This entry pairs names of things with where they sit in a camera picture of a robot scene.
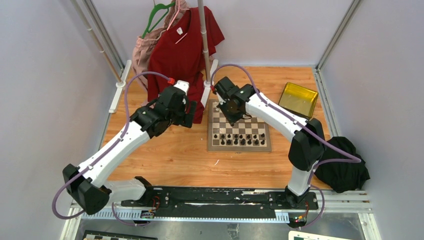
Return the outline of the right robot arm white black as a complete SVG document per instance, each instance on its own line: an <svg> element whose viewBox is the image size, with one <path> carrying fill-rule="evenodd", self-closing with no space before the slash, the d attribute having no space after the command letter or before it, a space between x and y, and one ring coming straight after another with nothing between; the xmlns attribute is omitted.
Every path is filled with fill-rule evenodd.
<svg viewBox="0 0 424 240"><path fill-rule="evenodd" d="M296 116L273 103L255 86L246 84L238 87L228 77L214 85L213 93L218 97L219 109L231 125L243 116L258 117L290 142L288 159L292 172L284 190L283 202L292 209L301 207L311 188L313 168L326 149L321 122L315 118L307 120Z"/></svg>

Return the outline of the gold metal tray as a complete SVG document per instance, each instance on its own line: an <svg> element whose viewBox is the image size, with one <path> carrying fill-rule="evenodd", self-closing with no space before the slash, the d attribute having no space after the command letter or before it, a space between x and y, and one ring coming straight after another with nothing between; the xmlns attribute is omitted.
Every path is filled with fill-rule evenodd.
<svg viewBox="0 0 424 240"><path fill-rule="evenodd" d="M309 120L313 117L318 97L319 93L315 90L287 82L278 105L297 116Z"/></svg>

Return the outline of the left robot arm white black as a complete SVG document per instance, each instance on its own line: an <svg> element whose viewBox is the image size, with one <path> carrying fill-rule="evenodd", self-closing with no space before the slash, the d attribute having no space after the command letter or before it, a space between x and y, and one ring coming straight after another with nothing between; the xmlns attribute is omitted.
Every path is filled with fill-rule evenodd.
<svg viewBox="0 0 424 240"><path fill-rule="evenodd" d="M153 193L142 177L131 180L109 181L108 177L138 147L163 134L170 126L191 128L196 101L189 101L189 84L177 81L166 87L149 105L138 108L122 130L91 158L78 166L68 164L62 171L64 189L82 207L93 215L113 202L135 200L140 206L149 206Z"/></svg>

